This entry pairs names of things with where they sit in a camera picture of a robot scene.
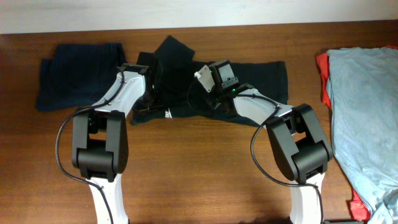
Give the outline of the dark green t-shirt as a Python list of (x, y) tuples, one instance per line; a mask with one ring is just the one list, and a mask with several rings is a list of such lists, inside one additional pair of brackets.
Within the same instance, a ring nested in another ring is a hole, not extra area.
[[(230, 102), (223, 103), (223, 95), (230, 93), (230, 89), (223, 90), (217, 84), (210, 91), (205, 90), (194, 74), (211, 63), (195, 61), (194, 54), (194, 50), (172, 36), (168, 36), (155, 52), (139, 54), (137, 64), (156, 67), (151, 81), (154, 92), (149, 109), (138, 108), (131, 124), (162, 119), (170, 113), (172, 118), (204, 116), (255, 127), (257, 124), (238, 115)], [(247, 83), (260, 94), (279, 103), (287, 103), (289, 88), (285, 62), (232, 63), (231, 69), (239, 84)]]

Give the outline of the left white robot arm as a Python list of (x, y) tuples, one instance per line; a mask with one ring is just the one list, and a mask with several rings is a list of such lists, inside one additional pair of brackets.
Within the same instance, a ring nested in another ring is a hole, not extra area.
[(151, 76), (148, 66), (123, 64), (107, 92), (73, 119), (72, 164), (89, 185), (98, 223), (129, 223), (122, 192), (129, 157), (126, 118), (150, 95)]

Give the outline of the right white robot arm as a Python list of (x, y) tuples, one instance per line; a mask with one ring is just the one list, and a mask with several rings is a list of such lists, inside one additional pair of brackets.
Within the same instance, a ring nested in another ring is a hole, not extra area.
[(324, 223), (321, 188), (333, 150), (312, 107), (276, 102), (248, 84), (227, 90), (213, 87), (209, 93), (215, 103), (229, 106), (259, 125), (250, 143), (253, 160), (256, 138), (262, 129), (267, 131), (275, 163), (286, 181), (260, 171), (271, 181), (290, 187), (290, 221)]

